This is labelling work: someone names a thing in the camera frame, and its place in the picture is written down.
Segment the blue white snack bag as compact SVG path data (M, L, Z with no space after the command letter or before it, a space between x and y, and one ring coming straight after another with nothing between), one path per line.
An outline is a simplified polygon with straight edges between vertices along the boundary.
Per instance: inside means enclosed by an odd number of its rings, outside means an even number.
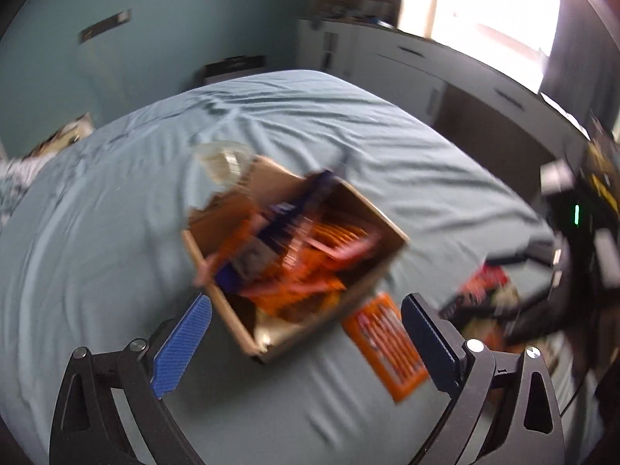
M329 169L313 175L301 194L246 241L214 276L217 286L226 293L239 291L253 283L273 265L288 248L294 230L323 203L338 180Z

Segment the bright window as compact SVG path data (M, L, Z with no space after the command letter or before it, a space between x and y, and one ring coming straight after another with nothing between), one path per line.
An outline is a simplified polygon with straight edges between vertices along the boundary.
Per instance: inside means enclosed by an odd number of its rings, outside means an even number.
M560 0L401 0L397 27L539 90L555 40Z

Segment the black wall power strip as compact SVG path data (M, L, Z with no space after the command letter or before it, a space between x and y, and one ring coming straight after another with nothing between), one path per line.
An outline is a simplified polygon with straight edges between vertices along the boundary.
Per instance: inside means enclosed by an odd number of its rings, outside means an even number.
M87 28L80 31L79 43L85 43L88 40L106 33L106 31L111 31L114 28L118 28L119 26L128 23L130 18L131 10L122 10L120 13L105 18L95 24L91 24L90 26L87 26Z

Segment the brown cardboard box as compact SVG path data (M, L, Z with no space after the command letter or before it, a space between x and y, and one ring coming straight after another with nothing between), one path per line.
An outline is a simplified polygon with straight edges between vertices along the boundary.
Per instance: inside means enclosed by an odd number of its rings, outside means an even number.
M201 144L192 150L217 192L202 209L193 209L182 240L195 264L196 279L214 303L225 326L248 357L268 363L303 342L325 324L351 310L375 287L391 262L407 246L408 237L344 179L316 212L294 230L285 254L239 294L222 291L215 273L279 209L301 194L308 179L268 157L233 142ZM343 269L307 243L319 222L353 224L381 233L373 254Z

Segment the light blue bed sheet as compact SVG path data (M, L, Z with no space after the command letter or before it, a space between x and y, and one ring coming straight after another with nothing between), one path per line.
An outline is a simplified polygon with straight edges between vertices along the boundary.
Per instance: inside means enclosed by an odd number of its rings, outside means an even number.
M347 181L410 239L381 280L442 305L488 254L549 227L503 182L389 102L318 71L259 74L126 115L48 163L1 234L1 416L47 460L72 351L148 336L190 294L181 233L214 184L197 143L244 143L296 174ZM394 403L340 326L267 365L214 320L167 406L209 464L403 464L447 399Z

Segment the large orange black snack bag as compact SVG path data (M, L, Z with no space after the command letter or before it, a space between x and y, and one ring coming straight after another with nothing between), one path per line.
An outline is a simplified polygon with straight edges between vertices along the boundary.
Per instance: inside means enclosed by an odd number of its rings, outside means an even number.
M483 265L438 312L465 340L478 339L491 350L504 351L502 326L490 315L476 315L467 308L512 308L520 296L502 267Z

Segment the orange stick snack pack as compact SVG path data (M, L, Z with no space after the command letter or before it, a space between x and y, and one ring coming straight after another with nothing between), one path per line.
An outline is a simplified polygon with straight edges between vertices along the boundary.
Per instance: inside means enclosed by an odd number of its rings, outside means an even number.
M341 325L395 403L407 399L428 378L388 293L377 294Z

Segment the black device by wall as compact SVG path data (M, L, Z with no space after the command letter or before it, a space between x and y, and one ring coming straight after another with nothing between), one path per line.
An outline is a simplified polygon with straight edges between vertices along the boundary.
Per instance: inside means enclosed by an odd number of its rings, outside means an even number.
M210 85L236 78L260 74L267 69L266 57L235 56L207 64L203 72L203 84Z

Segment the grey cabinet row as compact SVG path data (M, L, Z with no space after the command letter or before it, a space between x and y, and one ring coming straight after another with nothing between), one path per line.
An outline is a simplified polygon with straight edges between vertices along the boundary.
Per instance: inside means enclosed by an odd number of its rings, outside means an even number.
M380 26L297 22L296 66L344 79L432 127L525 200L586 137L539 93L450 47Z

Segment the pink snack pack in box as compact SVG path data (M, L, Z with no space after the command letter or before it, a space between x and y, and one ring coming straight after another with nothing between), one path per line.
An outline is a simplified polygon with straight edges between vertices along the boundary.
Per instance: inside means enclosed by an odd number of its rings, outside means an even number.
M307 237L307 243L326 259L325 265L345 268L369 258L381 241L381 233L353 224L319 222Z

